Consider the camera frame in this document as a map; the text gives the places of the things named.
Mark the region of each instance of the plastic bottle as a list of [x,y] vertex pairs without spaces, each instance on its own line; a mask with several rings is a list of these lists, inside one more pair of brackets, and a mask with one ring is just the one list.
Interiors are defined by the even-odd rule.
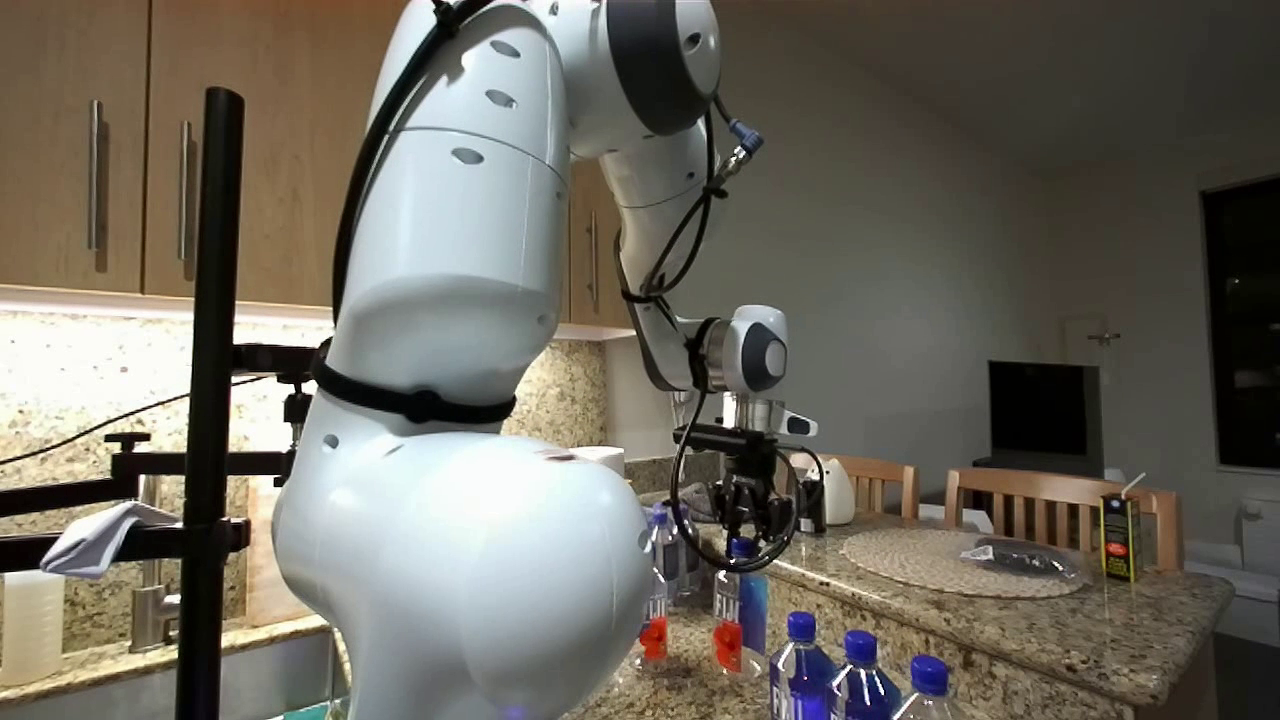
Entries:
[[951,696],[951,667],[937,655],[913,655],[913,696],[893,720],[954,720]]
[[[756,562],[756,542],[735,542],[735,562]],[[765,572],[740,572],[740,622],[745,622],[745,647],[760,661],[769,655],[769,582]]]
[[673,611],[673,588],[663,576],[666,565],[666,543],[673,543],[673,511],[666,509],[648,509],[648,570],[651,570],[651,604],[640,625],[640,643],[635,643],[635,663],[651,667],[666,661],[666,611]]
[[831,720],[893,720],[899,688],[876,663],[876,636],[843,636],[843,667],[831,679],[836,713]]
[[740,572],[715,572],[711,655],[720,673],[745,667]]
[[769,667],[769,705],[776,720],[828,720],[831,716],[831,655],[814,643],[814,615],[787,615],[787,643]]

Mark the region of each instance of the wooden chair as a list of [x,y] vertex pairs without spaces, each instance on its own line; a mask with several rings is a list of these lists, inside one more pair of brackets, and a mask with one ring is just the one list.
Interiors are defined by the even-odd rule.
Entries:
[[841,458],[841,470],[851,484],[854,511],[883,515],[883,509],[886,509],[883,497],[895,497],[902,519],[919,515],[916,463],[895,463],[895,461],[879,461],[879,458]]
[[[961,528],[967,493],[993,497],[993,525],[1000,535],[1094,548],[1094,509],[1119,484],[1091,477],[1013,474],[1013,470],[951,470],[946,474],[946,525]],[[1161,572],[1182,570],[1182,509],[1175,493],[1131,488],[1138,515],[1153,515],[1153,543]]]

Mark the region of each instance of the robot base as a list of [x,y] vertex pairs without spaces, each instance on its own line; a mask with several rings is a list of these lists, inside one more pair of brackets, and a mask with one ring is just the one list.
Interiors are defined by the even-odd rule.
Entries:
[[642,511],[603,463],[492,431],[313,414],[275,557],[352,653],[352,720],[560,716],[633,647]]

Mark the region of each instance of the blue bottle cap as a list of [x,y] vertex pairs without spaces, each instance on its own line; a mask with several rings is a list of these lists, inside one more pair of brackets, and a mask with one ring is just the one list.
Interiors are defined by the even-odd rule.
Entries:
[[854,667],[872,667],[876,663],[876,636],[872,631],[849,631],[843,636],[843,655]]
[[811,611],[792,611],[787,615],[787,640],[811,643],[814,640],[814,615]]
[[951,667],[937,655],[913,655],[913,688],[919,696],[946,696]]
[[748,562],[748,557],[756,557],[756,548],[760,548],[756,535],[735,535],[735,542],[729,543],[729,557],[745,557],[745,562]]

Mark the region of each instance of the television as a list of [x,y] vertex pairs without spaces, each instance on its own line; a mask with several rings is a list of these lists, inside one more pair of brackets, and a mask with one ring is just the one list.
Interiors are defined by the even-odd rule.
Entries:
[[1091,365],[987,359],[987,470],[1103,477],[1098,374]]

